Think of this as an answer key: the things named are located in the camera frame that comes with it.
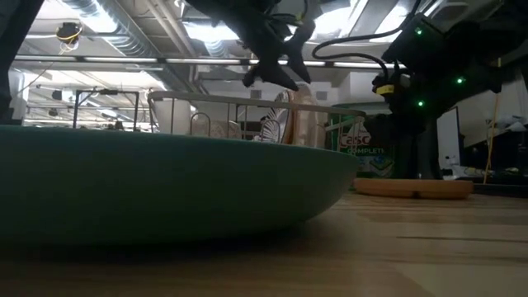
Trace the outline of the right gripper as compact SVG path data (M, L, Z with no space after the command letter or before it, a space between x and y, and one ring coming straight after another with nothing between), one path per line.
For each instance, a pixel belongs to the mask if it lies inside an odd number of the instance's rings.
M369 116L371 143L393 150L393 177L437 177L436 119L416 111Z

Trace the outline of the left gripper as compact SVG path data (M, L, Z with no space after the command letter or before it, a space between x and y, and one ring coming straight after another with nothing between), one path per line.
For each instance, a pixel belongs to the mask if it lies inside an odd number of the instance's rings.
M284 55L287 65L303 81L311 83L302 50L316 25L314 20L302 19L306 13L305 5L301 15L294 16L273 12L279 1L188 0L187 3L206 15L212 26L225 24L258 58L243 76L244 87L252 86L260 78L265 83L298 91L296 82L279 64L279 58ZM294 34L291 26L298 27ZM287 36L292 37L287 45L283 45Z

